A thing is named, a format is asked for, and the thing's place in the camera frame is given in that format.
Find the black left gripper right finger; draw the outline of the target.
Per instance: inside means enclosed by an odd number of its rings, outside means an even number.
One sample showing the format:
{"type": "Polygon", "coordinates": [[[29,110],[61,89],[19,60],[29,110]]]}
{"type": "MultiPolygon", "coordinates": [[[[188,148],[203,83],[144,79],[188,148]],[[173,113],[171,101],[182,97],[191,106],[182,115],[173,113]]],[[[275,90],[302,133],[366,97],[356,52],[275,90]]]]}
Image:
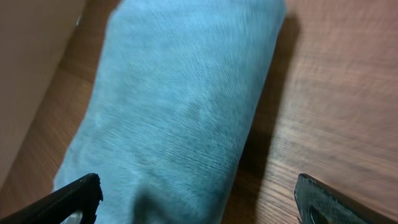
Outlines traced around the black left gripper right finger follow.
{"type": "Polygon", "coordinates": [[[300,224],[397,224],[308,174],[294,190],[300,224]]]}

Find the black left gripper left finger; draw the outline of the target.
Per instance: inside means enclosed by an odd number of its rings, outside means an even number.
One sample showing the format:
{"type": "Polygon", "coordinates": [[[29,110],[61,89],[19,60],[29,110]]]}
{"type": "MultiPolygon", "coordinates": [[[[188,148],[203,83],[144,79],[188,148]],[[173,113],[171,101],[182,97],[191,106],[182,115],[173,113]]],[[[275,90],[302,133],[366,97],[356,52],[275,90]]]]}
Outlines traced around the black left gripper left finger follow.
{"type": "Polygon", "coordinates": [[[94,224],[103,193],[98,174],[90,173],[1,219],[3,224],[61,223],[80,212],[78,223],[94,224]]]}

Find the blue jeans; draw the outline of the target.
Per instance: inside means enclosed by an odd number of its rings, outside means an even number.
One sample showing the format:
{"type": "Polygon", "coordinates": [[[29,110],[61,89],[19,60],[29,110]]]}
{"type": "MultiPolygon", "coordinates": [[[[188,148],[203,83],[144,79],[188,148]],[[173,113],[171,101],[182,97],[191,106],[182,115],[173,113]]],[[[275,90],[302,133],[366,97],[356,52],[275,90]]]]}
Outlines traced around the blue jeans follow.
{"type": "Polygon", "coordinates": [[[283,1],[121,1],[54,187],[98,174],[98,223],[219,223],[284,17],[283,1]]]}

